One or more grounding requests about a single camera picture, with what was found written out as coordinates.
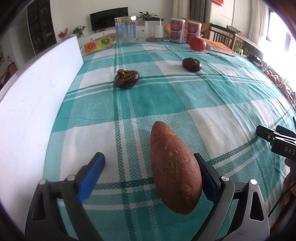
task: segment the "curtain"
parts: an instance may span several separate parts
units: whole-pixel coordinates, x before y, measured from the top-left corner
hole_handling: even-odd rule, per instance
[[[206,0],[190,1],[190,19],[205,22]]]
[[[266,39],[268,7],[262,0],[252,0],[252,19],[248,39],[260,45]]]
[[[173,1],[173,18],[189,18],[190,0]]]

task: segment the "television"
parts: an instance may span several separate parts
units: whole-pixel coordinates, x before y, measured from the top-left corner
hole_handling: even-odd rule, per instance
[[[93,31],[115,27],[114,18],[128,16],[128,7],[114,8],[90,14]]]

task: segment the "book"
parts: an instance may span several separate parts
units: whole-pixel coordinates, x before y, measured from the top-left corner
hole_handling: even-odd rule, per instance
[[[232,51],[230,48],[228,48],[227,46],[225,46],[222,43],[214,42],[214,41],[211,41],[211,40],[208,40],[208,39],[203,39],[203,40],[207,44],[207,46],[206,46],[207,50],[212,50],[212,51],[227,54],[227,55],[230,55],[230,56],[236,56],[234,51]]]

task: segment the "gold jar lid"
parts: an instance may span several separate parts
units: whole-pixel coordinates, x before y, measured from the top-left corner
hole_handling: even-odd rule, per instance
[[[126,17],[119,17],[119,18],[114,18],[115,22],[121,22],[121,21],[129,21],[129,20],[137,20],[136,16],[126,16]]]

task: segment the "shiitake mushroom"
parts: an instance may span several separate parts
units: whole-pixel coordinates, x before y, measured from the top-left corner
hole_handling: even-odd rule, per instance
[[[120,69],[115,75],[114,83],[118,88],[130,89],[139,81],[139,73],[135,70]]]
[[[202,69],[202,64],[196,58],[183,59],[182,66],[190,72],[197,72]]]

